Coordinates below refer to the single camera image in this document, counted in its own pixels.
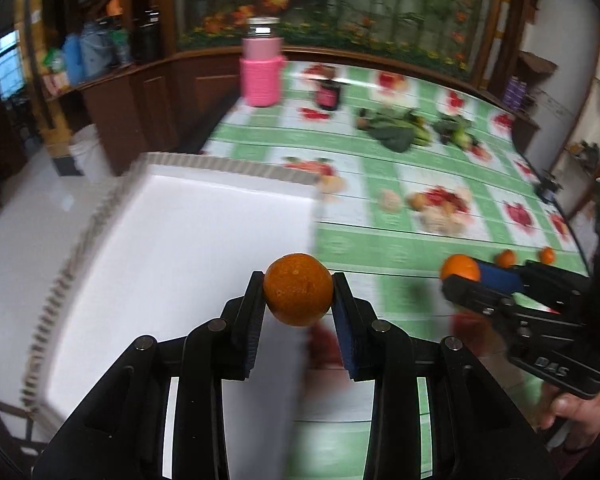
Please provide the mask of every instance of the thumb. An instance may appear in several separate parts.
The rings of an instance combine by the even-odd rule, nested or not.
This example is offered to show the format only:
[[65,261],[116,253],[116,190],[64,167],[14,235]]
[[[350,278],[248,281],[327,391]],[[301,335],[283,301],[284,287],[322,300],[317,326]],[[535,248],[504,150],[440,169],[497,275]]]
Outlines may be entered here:
[[562,418],[575,418],[576,412],[580,409],[582,402],[582,399],[574,395],[561,394],[555,397],[549,411],[555,414],[555,416],[561,416]]

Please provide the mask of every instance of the white tray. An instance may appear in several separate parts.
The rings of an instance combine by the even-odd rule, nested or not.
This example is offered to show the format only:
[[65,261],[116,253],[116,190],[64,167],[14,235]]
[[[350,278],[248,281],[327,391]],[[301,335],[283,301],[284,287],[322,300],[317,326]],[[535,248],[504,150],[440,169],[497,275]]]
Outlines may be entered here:
[[[137,336],[187,335],[243,295],[252,271],[312,252],[314,182],[279,166],[145,155],[94,215],[45,306],[23,398],[37,420],[56,430]],[[303,343],[303,330],[267,310],[250,378],[223,381],[233,479],[282,477]],[[170,402],[168,477],[172,433]]]

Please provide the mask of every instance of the corrugated cardboard edge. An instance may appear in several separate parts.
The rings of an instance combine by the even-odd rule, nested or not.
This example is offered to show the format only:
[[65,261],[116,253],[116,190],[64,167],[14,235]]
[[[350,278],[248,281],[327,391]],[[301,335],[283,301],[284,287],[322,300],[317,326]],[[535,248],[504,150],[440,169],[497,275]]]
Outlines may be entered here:
[[186,153],[144,153],[129,170],[118,179],[115,188],[100,203],[91,216],[86,229],[80,234],[78,243],[74,245],[69,258],[65,261],[58,276],[53,282],[48,298],[42,307],[39,323],[33,334],[29,348],[29,358],[23,378],[21,401],[26,408],[35,412],[38,408],[38,387],[42,365],[48,355],[53,330],[64,309],[74,281],[83,270],[91,253],[96,249],[100,235],[119,208],[122,201],[131,193],[142,176],[148,173],[150,166],[179,166],[198,170],[224,171],[249,176],[259,176],[314,186],[319,176],[307,171],[292,170],[283,166],[234,160],[207,155],[189,155]]

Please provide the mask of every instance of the thermos lid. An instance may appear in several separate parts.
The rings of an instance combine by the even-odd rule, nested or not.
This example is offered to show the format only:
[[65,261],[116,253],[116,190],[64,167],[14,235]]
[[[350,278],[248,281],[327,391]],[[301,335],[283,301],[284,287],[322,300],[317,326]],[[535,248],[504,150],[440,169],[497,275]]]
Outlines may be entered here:
[[270,16],[257,16],[255,18],[248,18],[248,35],[252,38],[270,38],[274,35],[274,25],[279,22],[280,18],[274,18]]

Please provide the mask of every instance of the small orange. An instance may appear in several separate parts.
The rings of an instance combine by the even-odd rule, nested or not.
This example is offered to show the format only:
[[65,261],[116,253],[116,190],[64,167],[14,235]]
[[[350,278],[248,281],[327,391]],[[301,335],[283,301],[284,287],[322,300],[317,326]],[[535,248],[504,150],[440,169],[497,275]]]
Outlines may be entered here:
[[516,264],[516,253],[511,249],[504,249],[496,256],[496,265],[503,269],[509,269],[510,266]]
[[440,268],[440,279],[444,280],[450,274],[457,274],[474,282],[480,281],[480,267],[466,254],[452,254],[445,260]]
[[555,261],[555,251],[551,247],[544,247],[538,252],[538,258],[545,265],[551,265]]
[[271,313],[291,326],[310,326],[331,306],[333,282],[329,271],[308,254],[287,254],[264,275],[264,296]]

